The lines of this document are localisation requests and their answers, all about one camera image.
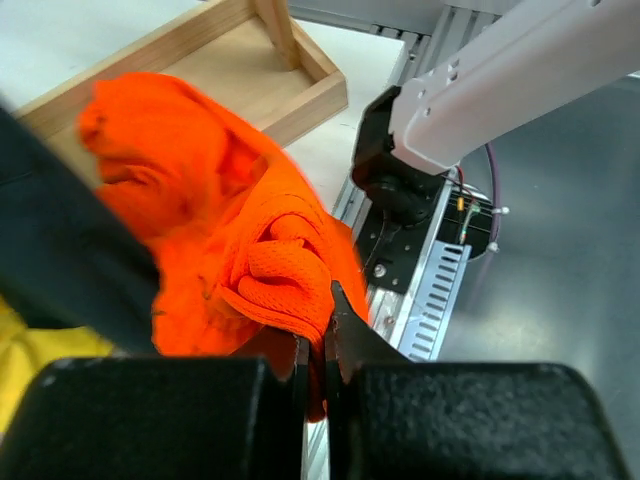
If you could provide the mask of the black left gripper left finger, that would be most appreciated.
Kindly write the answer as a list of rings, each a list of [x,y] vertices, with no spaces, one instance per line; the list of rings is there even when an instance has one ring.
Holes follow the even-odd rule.
[[[280,382],[292,385],[295,395],[308,393],[310,344],[307,339],[264,327],[237,349],[234,356],[262,358]]]

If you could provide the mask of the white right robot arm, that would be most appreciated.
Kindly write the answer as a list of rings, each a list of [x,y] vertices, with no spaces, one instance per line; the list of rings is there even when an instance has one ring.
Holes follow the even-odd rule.
[[[639,68],[636,0],[523,1],[365,110],[352,180],[403,226],[470,152]]]

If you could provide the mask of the orange shorts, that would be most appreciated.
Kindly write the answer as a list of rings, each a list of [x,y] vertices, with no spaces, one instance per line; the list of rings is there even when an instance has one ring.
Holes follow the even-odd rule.
[[[284,150],[188,83],[100,81],[77,121],[99,198],[160,274],[152,340],[166,356],[228,355],[274,327],[311,346],[308,417],[326,414],[324,335],[338,282],[369,315],[351,229]]]

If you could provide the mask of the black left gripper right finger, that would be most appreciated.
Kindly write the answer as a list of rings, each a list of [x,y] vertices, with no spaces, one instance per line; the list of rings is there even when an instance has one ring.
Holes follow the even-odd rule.
[[[364,378],[415,375],[415,366],[355,312],[339,282],[332,282],[331,293],[334,309],[324,340],[327,395]]]

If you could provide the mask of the dark grey shorts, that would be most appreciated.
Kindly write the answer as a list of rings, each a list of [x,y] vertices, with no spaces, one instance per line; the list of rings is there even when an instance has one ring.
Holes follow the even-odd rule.
[[[154,355],[149,251],[56,155],[1,112],[1,294],[32,328],[90,327]]]

